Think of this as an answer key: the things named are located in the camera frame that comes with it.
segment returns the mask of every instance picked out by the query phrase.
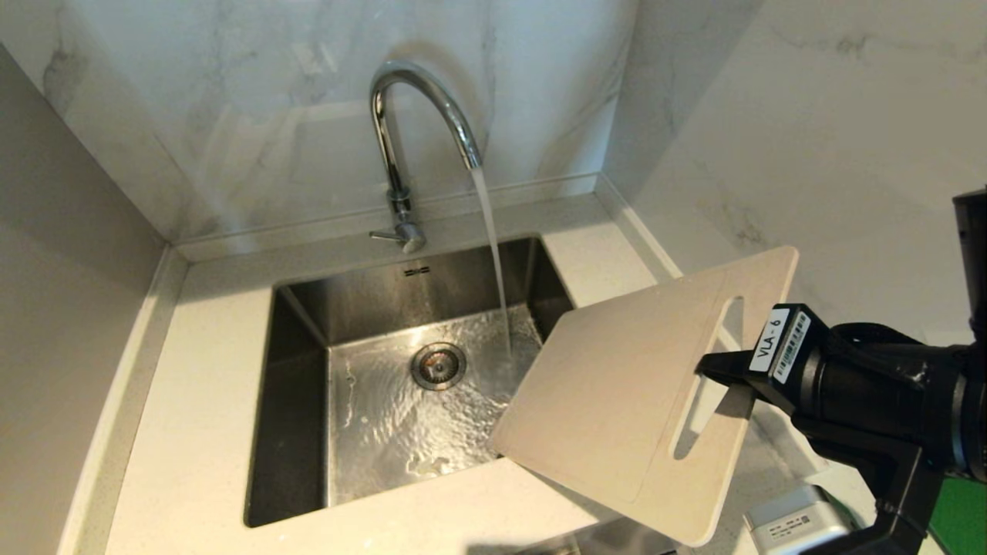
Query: wall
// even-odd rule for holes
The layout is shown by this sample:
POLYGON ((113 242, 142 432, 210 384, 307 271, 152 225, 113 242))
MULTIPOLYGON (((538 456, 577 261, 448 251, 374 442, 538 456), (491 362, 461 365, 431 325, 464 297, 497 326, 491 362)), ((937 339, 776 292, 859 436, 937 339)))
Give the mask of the wall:
MULTIPOLYGON (((166 239, 385 206, 368 88, 389 57, 463 105, 494 187, 597 172, 637 0, 0 0, 0 38, 166 239)), ((472 191, 399 86, 419 200, 472 191)))
POLYGON ((163 241, 0 47, 0 553, 53 553, 163 241))
POLYGON ((604 174, 686 272, 792 244, 828 322, 969 340, 985 30, 982 0, 645 0, 604 174))

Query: faucet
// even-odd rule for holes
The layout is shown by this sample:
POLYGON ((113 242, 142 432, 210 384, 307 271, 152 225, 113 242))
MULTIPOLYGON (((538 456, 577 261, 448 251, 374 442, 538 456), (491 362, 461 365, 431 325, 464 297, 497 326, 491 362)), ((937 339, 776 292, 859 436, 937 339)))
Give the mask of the faucet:
POLYGON ((425 235, 412 220, 412 192, 402 183, 401 172, 394 156, 394 145, 387 126, 387 89, 395 83, 406 83, 418 89, 438 109, 446 125, 452 131, 459 148, 459 155, 466 164, 467 170, 479 168, 482 160, 477 141, 473 138, 466 117, 459 110, 456 101, 452 100, 448 91, 438 82, 434 75, 425 71, 421 66, 405 60, 386 61, 374 75, 370 86, 370 110, 373 112, 373 126, 377 130, 377 144, 384 157, 384 168, 391 189, 387 192, 387 200, 394 212, 394 233, 371 231, 374 239, 396 241, 402 250, 413 253, 425 244, 425 235))

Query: white cutting board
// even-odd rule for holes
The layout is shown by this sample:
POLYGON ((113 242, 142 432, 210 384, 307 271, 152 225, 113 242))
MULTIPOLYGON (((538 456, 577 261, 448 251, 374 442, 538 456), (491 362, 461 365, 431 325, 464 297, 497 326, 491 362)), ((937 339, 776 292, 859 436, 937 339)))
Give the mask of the white cutting board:
POLYGON ((784 302, 798 252, 781 247, 563 316, 493 430, 526 468, 681 543, 710 540, 754 404, 731 387, 681 460, 699 359, 743 298, 745 349, 784 302))

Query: drain strainer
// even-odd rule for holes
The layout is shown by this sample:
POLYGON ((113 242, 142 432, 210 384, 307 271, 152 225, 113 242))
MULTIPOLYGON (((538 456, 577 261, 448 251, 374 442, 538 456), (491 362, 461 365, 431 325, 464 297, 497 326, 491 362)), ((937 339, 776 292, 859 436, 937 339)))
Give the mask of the drain strainer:
POLYGON ((432 343, 421 348, 412 359, 415 383, 432 391, 456 385, 466 373, 466 356, 451 343, 432 343))

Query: faucet spout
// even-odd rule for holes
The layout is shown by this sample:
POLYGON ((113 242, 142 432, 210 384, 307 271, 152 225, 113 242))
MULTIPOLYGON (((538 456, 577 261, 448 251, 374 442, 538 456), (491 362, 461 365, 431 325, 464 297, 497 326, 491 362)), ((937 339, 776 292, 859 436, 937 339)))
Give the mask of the faucet spout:
MULTIPOLYGON (((394 153, 394 143, 391 140, 391 132, 387 124, 386 93, 388 88, 395 83, 405 83, 415 87, 432 102, 452 132, 456 147, 459 149, 459 155, 468 170, 479 168, 483 160, 477 141, 473 137, 473 131, 470 130, 470 125, 466 122, 466 117, 463 116, 459 105, 434 75, 419 65, 405 60, 391 60, 380 66, 370 86, 370 110, 373 113, 374 129, 377 131, 377 144, 380 146, 387 179, 391 186, 387 194, 388 203, 394 212, 397 225, 405 226, 406 230, 408 226, 411 226, 416 231, 414 235, 417 240, 412 245, 412 250, 408 250, 409 243, 403 245, 407 253, 421 248, 425 241, 424 235, 412 220, 411 191, 402 181, 401 171, 398 168, 398 161, 394 153)), ((401 231, 397 230, 397 227, 396 231, 398 235, 403 235, 401 231)))

